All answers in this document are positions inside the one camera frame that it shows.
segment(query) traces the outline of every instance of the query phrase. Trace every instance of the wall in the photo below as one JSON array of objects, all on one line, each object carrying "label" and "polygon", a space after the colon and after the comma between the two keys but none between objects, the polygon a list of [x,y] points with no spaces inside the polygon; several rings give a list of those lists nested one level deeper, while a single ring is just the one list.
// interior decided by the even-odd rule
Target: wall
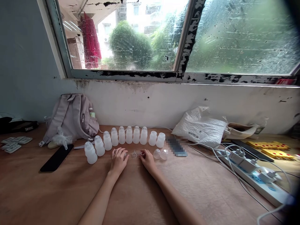
[{"label": "wall", "polygon": [[84,93],[104,125],[173,128],[204,104],[238,123],[268,116],[266,133],[284,133],[300,118],[297,87],[61,80],[37,3],[5,1],[0,16],[0,112],[41,121],[60,94]]}]

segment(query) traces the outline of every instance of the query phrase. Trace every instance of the backpack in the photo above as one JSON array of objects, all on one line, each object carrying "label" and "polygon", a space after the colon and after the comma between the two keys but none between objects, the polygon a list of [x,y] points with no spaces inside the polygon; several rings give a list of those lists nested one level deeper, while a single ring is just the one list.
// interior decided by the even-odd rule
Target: backpack
[{"label": "backpack", "polygon": [[89,108],[93,104],[84,94],[63,94],[55,104],[51,118],[46,122],[47,131],[39,143],[42,147],[48,144],[62,127],[65,136],[71,135],[75,139],[88,139],[95,136],[99,130],[97,119],[91,117]]}]

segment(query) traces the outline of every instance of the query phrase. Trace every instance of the white power strip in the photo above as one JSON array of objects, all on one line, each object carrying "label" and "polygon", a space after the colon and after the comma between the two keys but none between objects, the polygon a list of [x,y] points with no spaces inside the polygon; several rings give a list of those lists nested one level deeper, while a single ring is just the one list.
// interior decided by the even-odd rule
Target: white power strip
[{"label": "white power strip", "polygon": [[[226,156],[222,155],[219,151],[215,151],[215,152],[217,156],[223,156],[223,157],[219,157],[219,159],[221,159],[224,163],[230,166],[228,162],[228,158]],[[242,169],[239,165],[237,165],[233,161],[230,162],[234,171],[238,175],[240,175],[245,181],[247,181],[253,188],[255,188],[263,197],[265,197],[275,207],[279,207],[280,205],[282,205],[287,201],[287,198],[291,197],[289,193],[281,189],[276,184],[264,183],[261,179],[258,178],[259,175],[258,172],[254,171],[253,173],[247,173],[244,169]]]}]

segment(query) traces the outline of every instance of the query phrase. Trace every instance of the plastic bag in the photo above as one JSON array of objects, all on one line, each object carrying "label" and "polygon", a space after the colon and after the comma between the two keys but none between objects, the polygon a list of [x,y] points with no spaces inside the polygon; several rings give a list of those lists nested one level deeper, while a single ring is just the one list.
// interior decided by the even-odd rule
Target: plastic bag
[{"label": "plastic bag", "polygon": [[226,125],[225,117],[211,118],[209,107],[198,106],[184,113],[172,134],[185,137],[195,143],[215,147],[221,143]]},{"label": "plastic bag", "polygon": [[64,136],[61,127],[57,127],[57,134],[52,138],[52,141],[58,145],[63,145],[65,150],[68,149],[68,144],[72,144],[72,136]]}]

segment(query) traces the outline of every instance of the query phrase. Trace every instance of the window frame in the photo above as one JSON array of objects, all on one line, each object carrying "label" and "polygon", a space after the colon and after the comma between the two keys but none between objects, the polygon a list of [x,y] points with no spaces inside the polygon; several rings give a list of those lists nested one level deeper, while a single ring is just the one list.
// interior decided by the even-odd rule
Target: window frame
[{"label": "window frame", "polygon": [[178,46],[173,71],[121,71],[121,70],[88,70],[74,69],[68,49],[67,39],[58,0],[44,0],[48,9],[49,23],[53,28],[53,37],[56,40],[58,54],[66,78],[150,81],[170,83],[239,83],[239,84],[274,84],[278,79],[299,79],[300,62],[290,74],[259,75],[259,74],[220,74],[185,72],[188,60],[195,44],[198,24],[206,0],[189,0],[185,16],[180,43]]}]

